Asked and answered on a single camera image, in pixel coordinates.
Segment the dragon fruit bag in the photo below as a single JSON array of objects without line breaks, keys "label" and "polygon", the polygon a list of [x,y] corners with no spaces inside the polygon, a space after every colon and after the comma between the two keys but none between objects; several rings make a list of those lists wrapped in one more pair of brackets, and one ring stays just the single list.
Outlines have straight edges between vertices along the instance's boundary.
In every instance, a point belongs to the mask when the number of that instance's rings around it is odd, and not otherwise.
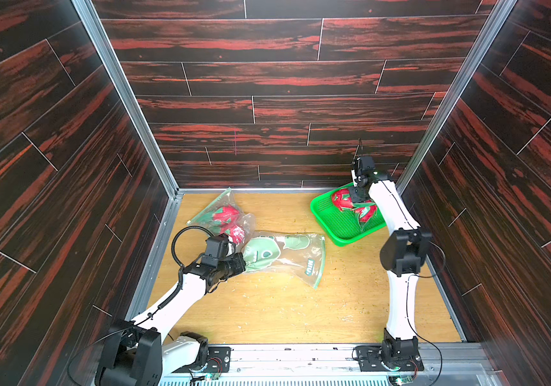
[{"label": "dragon fruit bag", "polygon": [[248,237],[248,231],[241,225],[230,223],[222,228],[222,233],[230,237],[236,245],[243,245]]},{"label": "dragon fruit bag", "polygon": [[216,225],[227,225],[231,222],[236,222],[239,215],[240,211],[236,207],[223,205],[214,211],[211,220],[213,220]]}]

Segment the zip-top bag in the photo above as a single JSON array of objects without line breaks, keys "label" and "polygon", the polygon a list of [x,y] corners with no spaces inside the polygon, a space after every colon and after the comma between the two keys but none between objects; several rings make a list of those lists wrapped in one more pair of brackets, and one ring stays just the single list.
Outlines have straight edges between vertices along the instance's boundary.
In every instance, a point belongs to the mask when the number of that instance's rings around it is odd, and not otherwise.
[{"label": "zip-top bag", "polygon": [[242,249],[246,273],[288,273],[317,289],[325,269],[325,237],[260,231]]},{"label": "zip-top bag", "polygon": [[243,247],[256,230],[255,217],[238,206],[231,188],[227,188],[186,224],[203,227],[216,236],[225,234],[238,247]]}]

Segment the dragon fruit pink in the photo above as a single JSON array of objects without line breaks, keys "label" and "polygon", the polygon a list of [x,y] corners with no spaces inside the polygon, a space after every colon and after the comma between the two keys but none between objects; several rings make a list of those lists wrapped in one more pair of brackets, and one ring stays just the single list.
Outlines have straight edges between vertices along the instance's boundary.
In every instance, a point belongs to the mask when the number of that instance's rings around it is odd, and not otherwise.
[{"label": "dragon fruit pink", "polygon": [[376,204],[365,203],[365,204],[355,205],[353,212],[357,216],[358,223],[363,226],[372,219],[372,217],[375,215],[377,210],[378,210],[378,207]]}]

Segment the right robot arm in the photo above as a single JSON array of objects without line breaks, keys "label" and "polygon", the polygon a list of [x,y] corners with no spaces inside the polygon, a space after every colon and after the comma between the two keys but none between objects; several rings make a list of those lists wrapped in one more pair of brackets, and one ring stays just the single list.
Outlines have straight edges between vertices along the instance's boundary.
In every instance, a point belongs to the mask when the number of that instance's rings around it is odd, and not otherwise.
[{"label": "right robot arm", "polygon": [[395,183],[375,169],[372,157],[357,156],[351,165],[351,175],[352,201],[361,204],[370,200],[376,204],[389,231],[389,238],[379,254],[390,288],[381,362],[391,371],[407,370],[412,363],[421,369],[415,295],[432,234],[410,214]]}]

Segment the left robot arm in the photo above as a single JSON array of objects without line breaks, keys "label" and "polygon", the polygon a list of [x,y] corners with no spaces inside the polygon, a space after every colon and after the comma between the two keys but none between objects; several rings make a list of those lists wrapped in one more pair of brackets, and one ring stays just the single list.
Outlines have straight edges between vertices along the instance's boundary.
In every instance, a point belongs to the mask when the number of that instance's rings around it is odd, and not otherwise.
[{"label": "left robot arm", "polygon": [[200,372],[210,362],[208,338],[183,332],[165,340],[196,302],[219,283],[245,271],[243,254],[229,236],[209,235],[206,249],[189,265],[181,265],[177,283],[154,306],[132,320],[117,319],[101,339],[96,385],[158,385],[178,370]]}]

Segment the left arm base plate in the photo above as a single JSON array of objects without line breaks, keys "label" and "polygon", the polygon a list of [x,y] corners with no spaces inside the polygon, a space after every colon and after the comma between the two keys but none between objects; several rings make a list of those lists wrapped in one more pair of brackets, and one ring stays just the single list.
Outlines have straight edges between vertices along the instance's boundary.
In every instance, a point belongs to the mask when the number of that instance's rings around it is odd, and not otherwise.
[{"label": "left arm base plate", "polygon": [[209,345],[201,350],[197,360],[187,366],[181,367],[175,373],[212,373],[222,374],[230,371],[231,347]]}]

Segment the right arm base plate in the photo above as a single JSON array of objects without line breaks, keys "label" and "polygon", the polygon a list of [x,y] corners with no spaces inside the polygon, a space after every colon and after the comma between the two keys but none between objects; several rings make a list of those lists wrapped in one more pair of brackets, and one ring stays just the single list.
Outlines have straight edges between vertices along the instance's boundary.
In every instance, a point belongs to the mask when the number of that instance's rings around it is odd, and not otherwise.
[{"label": "right arm base plate", "polygon": [[352,357],[362,372],[420,372],[424,370],[419,350],[410,344],[403,347],[385,344],[361,345],[353,349]]}]

